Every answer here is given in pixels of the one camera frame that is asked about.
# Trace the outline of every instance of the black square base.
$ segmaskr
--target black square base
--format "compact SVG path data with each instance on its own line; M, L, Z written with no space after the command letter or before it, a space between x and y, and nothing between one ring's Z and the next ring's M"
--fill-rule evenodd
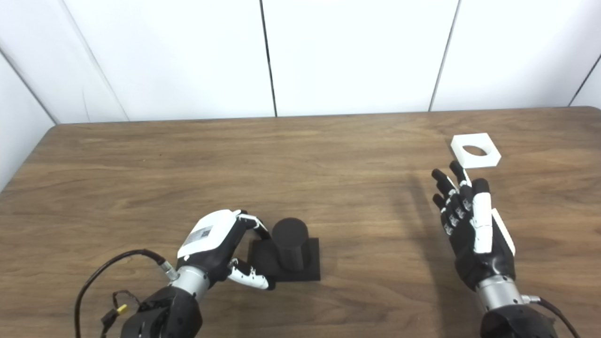
M272 277L275 281L314 281L321 280L319 264L319 238L307 239L311 261L302 271L288 271L280 267L278 253L271 239L255 240L248 250L248 262L258 275Z

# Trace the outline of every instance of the yellow connector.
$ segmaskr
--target yellow connector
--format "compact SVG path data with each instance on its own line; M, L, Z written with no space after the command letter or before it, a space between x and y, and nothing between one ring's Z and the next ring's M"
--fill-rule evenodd
M127 310L127 304L123 304L122 306L119 306L119 309L117 309L117 313L121 316L123 313L126 313Z

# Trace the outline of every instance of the cable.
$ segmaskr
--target cable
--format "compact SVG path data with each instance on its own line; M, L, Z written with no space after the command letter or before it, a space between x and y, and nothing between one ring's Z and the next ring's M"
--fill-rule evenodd
M117 295L119 293L125 293L127 296L129 296L129 298L136 301L136 304L138 305L138 307L140 307L140 300L138 299L138 297L136 297L136 295L129 292L129 290L119 290L119 291L113 292L113 306L115 307L115 309L119 309L119 303L117 303Z
M564 322L564 324L567 326L567 329L570 330L574 338L580 338L580 335L578 334L578 332L576 332L574 326L572 326L570 321L567 320L566 316L564 316L564 314L561 313L561 310L555 307L555 305L551 304L549 301L546 301L542 297L540 298L540 300L534 301L533 303L536 303L546 308L547 310L551 311L555 316L558 316L561 319L561 321Z
M81 290L79 291L79 294L77 295L77 299L75 300L75 313L74 313L75 338L81 338L81 328L80 328L80 323L79 323L79 317L80 317L80 312L81 312L81 301L84 298L84 294L88 290L88 288L90 287L92 282L96 278L98 278L98 276L104 270L106 270L109 266L120 261L121 259L124 259L129 256L135 256L138 254L153 259L159 266L161 266L163 263L165 263L165 258L163 258L163 256L161 256L160 254L157 254L154 251L150 251L150 250L146 250L146 249L137 249L137 250L126 251L122 254L119 254L119 255L109 259L106 263L104 263L101 267L99 267L98 270L96 270L88 278L88 280L84 283L84 285L81 287Z

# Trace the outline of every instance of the white wall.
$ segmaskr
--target white wall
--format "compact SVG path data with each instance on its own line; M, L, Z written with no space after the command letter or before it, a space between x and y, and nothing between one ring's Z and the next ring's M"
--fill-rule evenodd
M274 116L258 0L66 4L131 120Z
M463 0L433 110L566 106L599 37L599 0Z
M601 109L601 62L597 63L571 106L593 106Z
M456 5L263 0L278 115L428 110Z
M57 0L0 0L0 48L60 123L126 121Z
M53 125L0 56L0 191Z

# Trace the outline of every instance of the barcode sticker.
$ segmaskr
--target barcode sticker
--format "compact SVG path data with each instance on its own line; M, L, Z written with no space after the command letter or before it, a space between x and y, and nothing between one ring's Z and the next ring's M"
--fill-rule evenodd
M194 232L191 232L190 235L188 235L188 238L186 238L186 240L184 241L184 244L182 246L196 242L196 241L200 241L201 239L208 237L212 228L213 228L213 226L208 226L208 227L204 227L202 229L198 229Z

